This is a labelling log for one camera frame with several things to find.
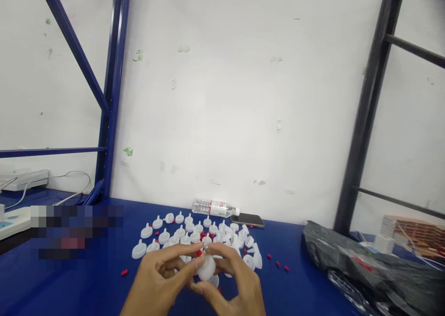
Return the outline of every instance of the white cable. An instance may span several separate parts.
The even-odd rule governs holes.
[[[82,193],[82,192],[83,192],[83,191],[90,185],[90,183],[91,183],[91,178],[89,177],[88,173],[83,172],[83,171],[69,171],[69,172],[67,172],[67,173],[65,173],[65,174],[63,174],[63,175],[60,175],[60,176],[52,176],[52,177],[45,177],[45,178],[39,178],[39,179],[31,179],[31,180],[30,180],[29,182],[27,182],[27,184],[25,185],[25,189],[23,190],[23,195],[22,195],[22,197],[20,198],[20,200],[19,200],[17,203],[11,205],[11,206],[5,207],[5,209],[9,209],[9,208],[12,208],[12,207],[14,207],[14,206],[17,206],[20,202],[23,201],[23,199],[25,198],[26,190],[27,190],[28,185],[29,185],[30,183],[32,183],[32,182],[34,182],[34,181],[42,181],[42,180],[46,180],[46,179],[65,177],[65,176],[67,176],[68,174],[70,174],[70,173],[72,173],[72,172],[79,172],[79,173],[82,173],[82,174],[86,175],[86,176],[88,177],[88,185],[87,185],[81,192],[76,193],[76,194],[74,194],[74,195],[72,195],[72,196],[70,196],[70,197],[68,197],[68,198],[66,198],[66,199],[64,199],[64,200],[62,200],[62,201],[60,201],[60,202],[56,202],[55,204],[53,204],[53,206],[58,206],[58,205],[64,203],[66,200],[69,200],[69,199],[71,199],[71,198],[73,198],[73,197],[79,195],[80,193]]]

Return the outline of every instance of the hand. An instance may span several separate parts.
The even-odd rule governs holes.
[[[176,296],[204,263],[204,257],[192,259],[187,265],[180,255],[197,256],[203,243],[176,244],[146,254],[139,265],[121,316],[167,315]]]
[[[260,278],[238,256],[238,253],[222,243],[210,243],[205,251],[207,254],[226,258],[215,258],[215,274],[220,272],[231,274],[238,286],[238,296],[231,301],[226,301],[211,283],[203,281],[192,285],[191,289],[202,294],[218,315],[266,315]]]

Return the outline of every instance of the white wall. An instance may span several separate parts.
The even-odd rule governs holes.
[[[403,0],[395,35],[445,55],[445,0]],[[445,213],[445,70],[393,47],[361,186]],[[384,213],[445,220],[363,195],[351,229],[376,233]]]
[[[103,89],[112,0],[61,1]],[[0,0],[0,13],[0,149],[97,147],[100,107],[46,1]],[[94,179],[95,162],[96,153],[24,157],[2,159],[0,170],[83,170]],[[85,182],[49,187],[77,192]]]
[[[332,226],[380,3],[131,0],[112,196]]]

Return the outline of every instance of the water bottle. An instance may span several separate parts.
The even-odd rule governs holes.
[[[239,215],[240,209],[229,206],[222,201],[195,199],[191,211],[196,214],[214,215],[227,218],[232,215]]]

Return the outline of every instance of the bottle label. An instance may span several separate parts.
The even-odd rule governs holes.
[[[222,201],[213,201],[210,207],[210,215],[225,216],[226,215],[226,203]]]

